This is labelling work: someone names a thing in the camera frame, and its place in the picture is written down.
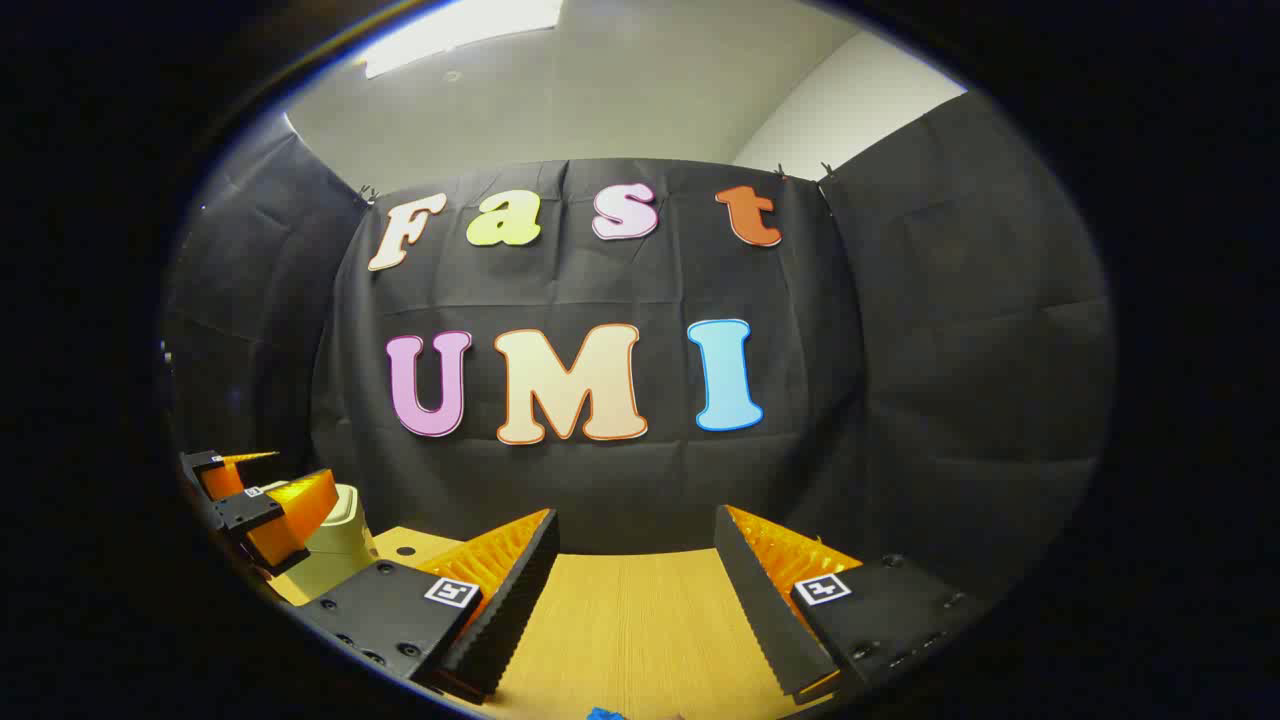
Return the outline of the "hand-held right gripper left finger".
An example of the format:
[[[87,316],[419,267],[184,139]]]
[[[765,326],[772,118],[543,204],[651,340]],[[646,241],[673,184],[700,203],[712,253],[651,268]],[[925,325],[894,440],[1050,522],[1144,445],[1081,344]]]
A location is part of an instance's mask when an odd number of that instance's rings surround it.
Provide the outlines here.
[[[300,614],[390,675],[481,705],[495,694],[561,547],[543,509],[434,559],[376,561]]]

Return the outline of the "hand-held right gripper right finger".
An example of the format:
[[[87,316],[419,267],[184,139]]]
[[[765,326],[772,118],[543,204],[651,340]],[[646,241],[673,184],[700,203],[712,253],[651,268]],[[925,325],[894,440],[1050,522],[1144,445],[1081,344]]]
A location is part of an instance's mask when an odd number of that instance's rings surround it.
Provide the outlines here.
[[[861,561],[728,505],[714,547],[780,689],[800,705],[877,694],[982,610],[900,553]]]

